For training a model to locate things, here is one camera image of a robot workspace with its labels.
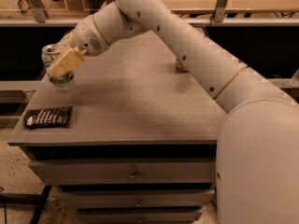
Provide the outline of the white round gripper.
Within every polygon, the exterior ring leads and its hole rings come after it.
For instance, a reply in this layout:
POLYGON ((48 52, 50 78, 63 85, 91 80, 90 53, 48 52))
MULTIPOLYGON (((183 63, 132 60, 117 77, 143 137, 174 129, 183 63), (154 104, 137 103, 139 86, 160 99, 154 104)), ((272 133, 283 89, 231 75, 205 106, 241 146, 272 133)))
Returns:
POLYGON ((61 77, 82 65, 85 54, 98 56, 110 47, 96 28, 92 16, 88 16, 79 22, 73 32, 67 33, 59 41, 59 44, 65 48, 48 69, 49 74, 53 77, 61 77))

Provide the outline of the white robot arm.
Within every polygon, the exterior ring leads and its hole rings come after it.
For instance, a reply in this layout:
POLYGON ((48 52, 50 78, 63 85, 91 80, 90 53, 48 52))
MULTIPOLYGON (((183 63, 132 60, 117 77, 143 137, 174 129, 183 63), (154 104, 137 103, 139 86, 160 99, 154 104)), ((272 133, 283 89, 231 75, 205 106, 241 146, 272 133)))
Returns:
POLYGON ((162 0, 115 0, 77 24, 50 66, 59 77, 151 30, 227 117, 217 139, 220 224, 299 224, 299 104, 173 14, 162 0))

